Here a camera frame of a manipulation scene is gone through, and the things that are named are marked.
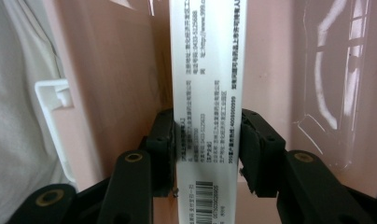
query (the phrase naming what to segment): barcode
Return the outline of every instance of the barcode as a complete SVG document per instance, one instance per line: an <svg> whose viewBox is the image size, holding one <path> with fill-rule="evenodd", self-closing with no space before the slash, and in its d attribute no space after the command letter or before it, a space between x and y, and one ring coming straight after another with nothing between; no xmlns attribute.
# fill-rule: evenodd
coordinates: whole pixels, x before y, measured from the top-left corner
<svg viewBox="0 0 377 224"><path fill-rule="evenodd" d="M197 224L212 224L213 182L195 183L195 221Z"/></svg>

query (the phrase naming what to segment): white fabric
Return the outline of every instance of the white fabric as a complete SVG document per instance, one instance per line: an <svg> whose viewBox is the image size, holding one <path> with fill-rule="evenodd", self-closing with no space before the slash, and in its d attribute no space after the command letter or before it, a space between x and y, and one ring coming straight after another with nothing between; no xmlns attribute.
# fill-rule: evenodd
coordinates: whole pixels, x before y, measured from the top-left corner
<svg viewBox="0 0 377 224"><path fill-rule="evenodd" d="M0 223L35 190L67 182L34 90L36 81L59 77L53 47L30 8L0 0Z"/></svg>

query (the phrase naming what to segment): white cloth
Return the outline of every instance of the white cloth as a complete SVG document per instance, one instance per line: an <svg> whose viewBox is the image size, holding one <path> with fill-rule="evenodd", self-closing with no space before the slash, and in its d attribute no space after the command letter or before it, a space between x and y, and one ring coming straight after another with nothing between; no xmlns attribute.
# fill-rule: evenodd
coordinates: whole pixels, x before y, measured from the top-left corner
<svg viewBox="0 0 377 224"><path fill-rule="evenodd" d="M0 223L35 190L67 182L34 88L60 78L56 60L26 3L0 0Z"/></svg>

